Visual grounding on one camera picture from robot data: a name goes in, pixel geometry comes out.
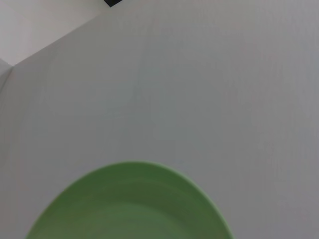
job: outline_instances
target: green dish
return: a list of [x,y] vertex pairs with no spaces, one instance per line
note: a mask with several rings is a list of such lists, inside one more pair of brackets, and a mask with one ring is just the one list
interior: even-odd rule
[[62,192],[27,239],[232,239],[210,200],[180,174],[128,162],[94,171]]

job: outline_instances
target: black object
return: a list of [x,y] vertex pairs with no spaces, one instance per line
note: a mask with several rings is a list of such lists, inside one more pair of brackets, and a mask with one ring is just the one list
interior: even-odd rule
[[115,4],[119,3],[122,0],[104,0],[110,7],[113,7]]

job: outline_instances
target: green plate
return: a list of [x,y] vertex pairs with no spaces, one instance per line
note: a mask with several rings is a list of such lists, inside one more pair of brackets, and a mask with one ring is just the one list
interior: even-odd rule
[[210,200],[163,166],[128,162],[94,171],[45,210],[27,239],[231,239]]

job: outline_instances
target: plate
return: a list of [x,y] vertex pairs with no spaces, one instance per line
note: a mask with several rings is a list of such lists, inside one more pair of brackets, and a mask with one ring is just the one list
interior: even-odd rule
[[110,165],[62,192],[27,239],[232,239],[211,201],[164,166]]

